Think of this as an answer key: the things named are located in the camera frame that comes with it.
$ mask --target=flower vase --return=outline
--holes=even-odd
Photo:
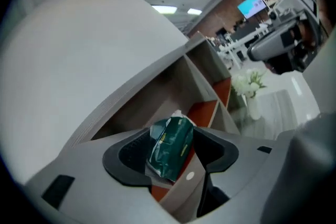
[[[258,102],[256,98],[246,97],[247,111],[253,120],[259,120],[261,117]]]

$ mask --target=ceiling light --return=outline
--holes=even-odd
[[[199,9],[190,8],[190,9],[188,10],[188,14],[199,15],[199,14],[201,14],[201,13],[202,13],[202,11],[199,10]]]
[[[152,6],[152,7],[162,14],[174,14],[177,10],[177,7],[173,6]]]

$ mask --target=green snack bag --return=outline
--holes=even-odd
[[[188,119],[181,117],[171,117],[151,127],[148,163],[160,177],[177,180],[192,145],[193,128]]]

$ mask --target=blue screen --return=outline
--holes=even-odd
[[[266,5],[262,0],[245,0],[238,6],[238,9],[246,19],[255,15],[264,8],[266,8]]]

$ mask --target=white floor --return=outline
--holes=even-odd
[[[242,48],[242,52],[246,56],[245,47]],[[231,68],[230,73],[232,76],[234,76],[239,73],[246,72],[246,70],[249,68],[260,68],[262,70],[266,70],[264,75],[264,85],[267,87],[260,89],[257,92],[257,96],[277,92],[280,90],[286,90],[289,93],[298,125],[315,118],[320,113],[316,100],[306,81],[304,80],[302,73],[293,71],[277,75],[267,69],[262,61],[252,62],[249,59],[243,62],[241,69],[238,69],[238,67],[234,65]]]

